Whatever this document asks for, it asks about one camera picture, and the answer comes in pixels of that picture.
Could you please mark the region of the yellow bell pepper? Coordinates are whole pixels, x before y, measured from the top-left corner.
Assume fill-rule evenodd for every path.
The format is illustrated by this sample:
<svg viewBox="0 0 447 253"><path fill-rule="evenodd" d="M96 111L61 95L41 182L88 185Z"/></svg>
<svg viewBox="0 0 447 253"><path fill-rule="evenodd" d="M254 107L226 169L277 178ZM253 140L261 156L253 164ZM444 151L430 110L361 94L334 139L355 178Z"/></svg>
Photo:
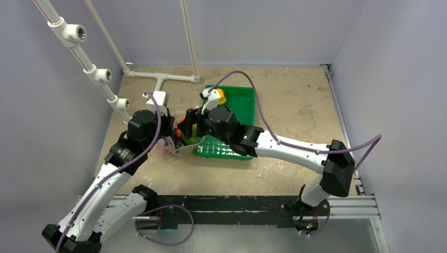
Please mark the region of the yellow bell pepper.
<svg viewBox="0 0 447 253"><path fill-rule="evenodd" d="M218 102L219 105L223 105L227 103L227 96L225 94L225 91L221 88L217 88L217 92L219 93L220 100Z"/></svg>

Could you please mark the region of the clear zip top bag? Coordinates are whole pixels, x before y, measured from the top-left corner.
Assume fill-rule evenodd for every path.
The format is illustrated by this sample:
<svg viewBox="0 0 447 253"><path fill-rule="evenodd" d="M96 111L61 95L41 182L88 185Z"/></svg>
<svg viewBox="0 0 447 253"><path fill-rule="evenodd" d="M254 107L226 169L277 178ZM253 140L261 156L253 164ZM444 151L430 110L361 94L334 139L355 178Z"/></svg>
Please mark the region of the clear zip top bag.
<svg viewBox="0 0 447 253"><path fill-rule="evenodd" d="M174 117L172 131L168 137L162 137L158 140L156 147L162 154L173 154L178 157L182 157L193 152L200 144L203 143L205 138L199 137L200 142L198 144L185 145L182 138L179 139L174 132L174 128L177 127L180 119L184 118L185 111L174 111L171 115Z"/></svg>

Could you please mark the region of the green orange mango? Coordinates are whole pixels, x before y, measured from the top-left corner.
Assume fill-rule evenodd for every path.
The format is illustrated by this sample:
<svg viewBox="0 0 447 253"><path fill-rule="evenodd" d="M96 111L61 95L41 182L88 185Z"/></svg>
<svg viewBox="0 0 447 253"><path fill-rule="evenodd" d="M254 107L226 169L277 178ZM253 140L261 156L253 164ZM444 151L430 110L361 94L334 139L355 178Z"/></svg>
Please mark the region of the green orange mango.
<svg viewBox="0 0 447 253"><path fill-rule="evenodd" d="M190 138L187 138L185 134L181 134L182 140L185 143L185 145L194 145L198 144L200 142L200 138L197 137L197 125L194 124L192 126L192 136Z"/></svg>

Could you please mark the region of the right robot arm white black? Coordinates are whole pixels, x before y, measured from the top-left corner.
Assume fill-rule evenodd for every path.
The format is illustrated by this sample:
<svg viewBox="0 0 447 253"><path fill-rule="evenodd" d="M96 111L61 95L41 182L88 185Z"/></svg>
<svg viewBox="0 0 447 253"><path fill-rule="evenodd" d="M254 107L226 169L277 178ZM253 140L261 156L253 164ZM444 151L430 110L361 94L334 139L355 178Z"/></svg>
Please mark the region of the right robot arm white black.
<svg viewBox="0 0 447 253"><path fill-rule="evenodd" d="M295 206L307 215L329 196L349 195L355 160L344 143L315 144L274 137L263 128L243 124L227 107L220 106L205 113L188 109L178 128L186 137L209 135L228 145L242 156L275 158L303 166L318 177L300 190Z"/></svg>

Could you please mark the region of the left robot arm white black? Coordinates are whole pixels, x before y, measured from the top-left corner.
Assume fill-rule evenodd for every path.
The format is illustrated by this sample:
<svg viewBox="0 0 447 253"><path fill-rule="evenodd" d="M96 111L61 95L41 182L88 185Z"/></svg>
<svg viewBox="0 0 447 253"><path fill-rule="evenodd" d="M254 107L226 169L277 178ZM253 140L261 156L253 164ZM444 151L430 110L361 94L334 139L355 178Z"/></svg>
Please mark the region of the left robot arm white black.
<svg viewBox="0 0 447 253"><path fill-rule="evenodd" d="M57 224L48 224L42 236L55 252L99 252L102 244L132 215L145 216L157 210L155 192L138 187L111 211L107 206L117 191L148 158L161 137L173 130L174 117L163 106L160 111L140 110L133 114L127 130L118 137L104 164L75 207Z"/></svg>

